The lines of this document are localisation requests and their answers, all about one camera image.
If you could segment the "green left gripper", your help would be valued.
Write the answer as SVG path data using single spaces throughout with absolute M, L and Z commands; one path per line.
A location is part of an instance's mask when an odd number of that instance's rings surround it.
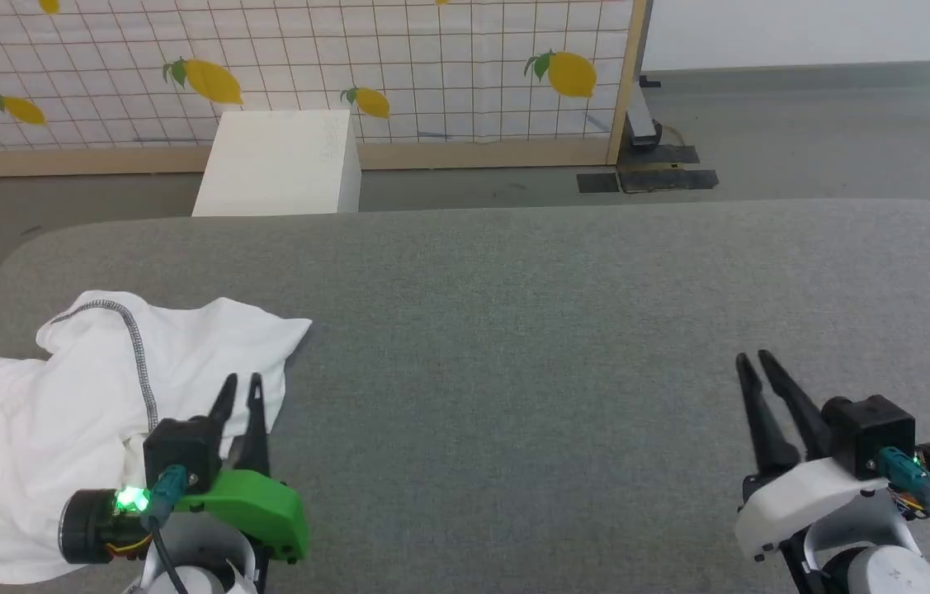
M 220 451 L 224 425 L 230 420 L 237 398 L 238 375 L 231 373 L 208 414 L 207 443 Z M 177 512 L 207 512 L 242 531 L 275 559 L 298 563 L 309 556 L 309 522 L 303 501 L 294 489 L 270 478 L 270 456 L 263 377 L 250 376 L 247 394 L 246 431 L 231 447 L 232 469 L 222 471 L 211 489 L 185 495 Z

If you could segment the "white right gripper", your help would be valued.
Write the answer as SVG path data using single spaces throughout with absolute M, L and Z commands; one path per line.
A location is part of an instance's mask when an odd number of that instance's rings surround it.
M 759 350 L 758 359 L 774 394 L 791 413 L 811 462 L 796 466 L 798 450 L 784 437 L 758 372 L 747 354 L 737 354 L 735 367 L 758 478 L 771 480 L 782 474 L 756 490 L 737 515 L 734 535 L 741 553 L 758 556 L 766 546 L 778 548 L 796 534 L 803 536 L 805 563 L 818 563 L 823 550 L 860 544 L 911 550 L 913 536 L 888 493 L 887 480 L 857 480 L 834 460 L 823 459 L 831 455 L 831 430 L 818 406 L 770 351 Z

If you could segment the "white t-shirt with grey stitching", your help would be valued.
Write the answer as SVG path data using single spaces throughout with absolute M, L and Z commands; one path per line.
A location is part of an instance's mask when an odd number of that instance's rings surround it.
M 76 571 L 56 542 L 68 498 L 140 485 L 144 438 L 207 413 L 228 375 L 270 380 L 277 417 L 285 364 L 310 327 L 226 298 L 165 309 L 91 290 L 39 327 L 45 360 L 0 357 L 0 584 Z

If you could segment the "white rectangular box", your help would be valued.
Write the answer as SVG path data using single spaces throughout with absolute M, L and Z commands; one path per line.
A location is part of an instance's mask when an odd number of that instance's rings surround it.
M 349 111 L 226 112 L 191 215 L 356 213 L 361 177 Z

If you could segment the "black floor plate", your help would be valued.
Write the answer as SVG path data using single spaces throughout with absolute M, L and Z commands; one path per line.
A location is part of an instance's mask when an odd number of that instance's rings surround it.
M 580 173 L 575 177 L 581 193 L 654 193 L 709 191 L 719 185 L 714 170 L 688 169 L 700 164 L 691 145 L 625 146 L 616 171 Z

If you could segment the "grey fabric padded surface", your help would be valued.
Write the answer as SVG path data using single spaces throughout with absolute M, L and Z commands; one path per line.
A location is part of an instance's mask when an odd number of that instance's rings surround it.
M 84 290 L 313 321 L 270 436 L 311 546 L 269 594 L 795 594 L 735 542 L 740 352 L 930 440 L 930 200 L 73 227 L 2 264 L 0 356 Z

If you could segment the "grey metal support foot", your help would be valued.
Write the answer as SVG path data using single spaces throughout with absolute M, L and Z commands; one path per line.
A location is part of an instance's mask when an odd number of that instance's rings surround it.
M 641 74 L 630 92 L 630 105 L 626 110 L 628 132 L 624 133 L 630 140 L 630 146 L 637 149 L 654 149 L 662 142 L 663 127 L 654 120 L 644 97 L 644 90 L 660 89 L 662 83 L 649 80 Z

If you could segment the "lemon print partition panel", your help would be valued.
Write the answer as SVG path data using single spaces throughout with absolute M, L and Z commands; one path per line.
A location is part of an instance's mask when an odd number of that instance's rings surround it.
M 241 111 L 370 169 L 605 165 L 652 0 L 0 0 L 0 177 L 199 172 Z

